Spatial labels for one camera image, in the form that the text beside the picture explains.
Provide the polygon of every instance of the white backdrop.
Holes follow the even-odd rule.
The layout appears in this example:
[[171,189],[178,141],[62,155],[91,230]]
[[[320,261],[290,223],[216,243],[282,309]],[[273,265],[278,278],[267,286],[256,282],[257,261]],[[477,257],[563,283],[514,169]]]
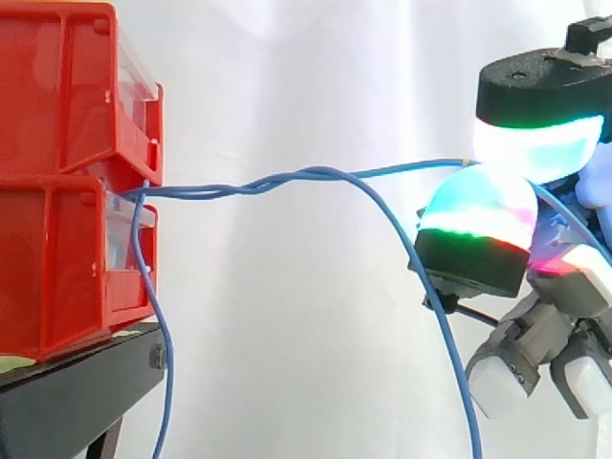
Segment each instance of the white backdrop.
[[[584,15],[579,0],[115,3],[165,86],[167,184],[469,156],[479,68],[560,45]],[[440,177],[372,184],[411,228]],[[178,366],[164,457],[470,457],[434,316],[358,191],[298,184],[159,206]],[[512,303],[476,304],[501,316]],[[451,322],[467,360],[489,330]],[[487,459],[596,457],[596,424],[577,422],[542,376],[515,416],[481,417]],[[126,417],[120,459],[150,457],[163,394]]]

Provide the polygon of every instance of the blue ethernet cable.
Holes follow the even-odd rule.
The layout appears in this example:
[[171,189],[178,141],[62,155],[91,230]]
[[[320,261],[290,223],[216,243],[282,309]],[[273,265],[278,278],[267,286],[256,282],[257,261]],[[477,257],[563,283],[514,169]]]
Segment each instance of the blue ethernet cable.
[[[372,198],[375,203],[379,206],[379,208],[385,213],[389,221],[392,223],[396,232],[400,236],[404,248],[408,252],[409,256],[413,260],[415,265],[415,271],[423,281],[424,287],[426,288],[427,295],[430,297],[432,302],[432,306],[434,312],[436,314],[436,318],[438,319],[439,325],[441,327],[443,337],[445,339],[445,344],[448,348],[448,353],[451,359],[451,363],[453,366],[453,370],[455,371],[455,377],[458,381],[458,385],[460,388],[460,394],[462,396],[462,401],[464,403],[464,408],[466,410],[466,417],[468,418],[469,427],[470,427],[470,438],[472,442],[472,457],[474,459],[480,459],[482,457],[482,449],[480,444],[480,435],[478,431],[478,425],[475,418],[475,413],[473,410],[473,404],[471,403],[470,392],[468,387],[467,378],[465,372],[463,371],[463,365],[459,358],[456,344],[454,343],[454,339],[452,337],[452,333],[448,326],[448,321],[446,319],[446,315],[444,314],[444,309],[440,304],[439,297],[437,296],[435,289],[433,289],[430,280],[423,268],[423,264],[421,263],[418,254],[414,250],[414,246],[412,245],[409,238],[405,234],[402,227],[397,222],[397,219],[390,211],[386,203],[382,200],[380,195],[376,193],[374,189],[372,189],[368,184],[363,182],[360,179],[381,177],[384,175],[390,175],[401,172],[408,172],[414,170],[422,170],[429,169],[434,167],[449,167],[449,166],[465,166],[469,164],[476,164],[476,162],[469,162],[466,164],[464,161],[460,160],[431,160],[431,161],[423,161],[412,164],[398,164],[392,165],[389,167],[382,167],[378,169],[364,170],[358,171],[353,174],[347,174],[345,172],[339,171],[337,169],[329,168],[329,167],[308,167],[305,169],[298,170],[294,173],[283,173],[283,174],[274,174],[272,176],[259,179],[257,181],[251,182],[250,184],[246,184],[245,186],[228,186],[228,185],[209,185],[209,186],[162,186],[156,188],[138,188],[131,190],[125,193],[124,197],[128,199],[140,198],[146,194],[148,196],[157,196],[163,198],[173,198],[173,199],[183,199],[183,200],[210,200],[217,199],[221,197],[226,197],[234,194],[246,194],[246,195],[257,195],[262,194],[267,191],[271,191],[272,189],[277,188],[287,182],[292,180],[306,180],[306,181],[337,181],[343,180],[351,183],[354,186],[359,187],[361,190],[366,192],[370,198]],[[597,238],[591,233],[591,231],[581,222],[581,220],[569,209],[567,208],[560,200],[558,200],[552,193],[550,193],[543,186],[538,186],[532,184],[537,196],[546,202],[551,208],[557,211],[563,218],[566,219],[568,224],[585,240],[585,242],[596,247],[605,259],[612,264],[612,257],[608,250],[597,240]],[[140,245],[134,245],[135,251],[140,251]],[[436,307],[436,302],[440,305],[440,309]],[[165,406],[167,409],[164,410],[164,416],[169,417],[170,404],[166,403]],[[164,419],[163,426],[166,425],[167,429],[167,420]]]
[[[143,189],[148,187],[148,182],[144,183]],[[136,265],[141,272],[142,279],[144,281],[144,288],[146,295],[153,306],[155,316],[160,323],[162,335],[164,337],[165,345],[165,361],[167,365],[167,374],[165,375],[165,397],[164,397],[164,415],[162,417],[162,425],[160,427],[160,433],[158,434],[157,441],[155,443],[155,449],[153,451],[153,459],[159,459],[162,455],[162,449],[164,447],[165,436],[168,432],[170,425],[170,413],[172,412],[172,397],[174,394],[174,345],[172,343],[172,336],[170,335],[170,329],[165,320],[164,311],[162,306],[155,295],[155,287],[153,287],[153,281],[149,275],[144,256],[142,255],[141,238],[139,235],[139,229],[141,225],[141,213],[144,205],[144,199],[146,194],[142,193],[134,206],[134,217],[132,218],[132,228],[130,230],[130,239],[132,247],[134,249],[134,256],[136,258]]]

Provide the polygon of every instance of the green led light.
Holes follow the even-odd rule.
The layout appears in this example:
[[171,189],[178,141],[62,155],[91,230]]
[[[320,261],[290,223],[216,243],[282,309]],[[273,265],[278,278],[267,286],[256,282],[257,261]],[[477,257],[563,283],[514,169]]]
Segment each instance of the green led light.
[[536,195],[524,179],[480,164],[454,173],[440,185],[419,230],[492,237],[527,251],[536,219]]
[[537,184],[567,177],[591,159],[603,116],[537,129],[496,127],[476,120],[476,160],[504,167]]

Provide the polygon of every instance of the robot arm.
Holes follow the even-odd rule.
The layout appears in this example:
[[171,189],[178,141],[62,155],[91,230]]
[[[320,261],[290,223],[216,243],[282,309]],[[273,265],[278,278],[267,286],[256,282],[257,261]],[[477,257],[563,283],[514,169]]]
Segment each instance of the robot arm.
[[516,297],[524,273],[533,287],[467,365],[490,418],[527,401],[549,363],[577,418],[612,409],[612,267],[520,183],[544,185],[612,241],[612,61],[597,55],[610,37],[612,18],[591,18],[569,26],[560,50],[485,67],[474,137],[484,165],[447,179],[421,220],[415,245],[441,295]]

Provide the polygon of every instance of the red plastic drawer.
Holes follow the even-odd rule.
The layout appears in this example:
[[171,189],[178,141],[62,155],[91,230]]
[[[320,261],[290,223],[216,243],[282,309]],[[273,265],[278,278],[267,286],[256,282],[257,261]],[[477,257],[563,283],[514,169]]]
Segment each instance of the red plastic drawer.
[[[94,177],[0,177],[0,356],[44,361],[153,314],[131,249],[110,266],[109,202]],[[141,239],[155,278],[149,210]]]
[[162,88],[98,3],[0,2],[0,170],[162,182]]

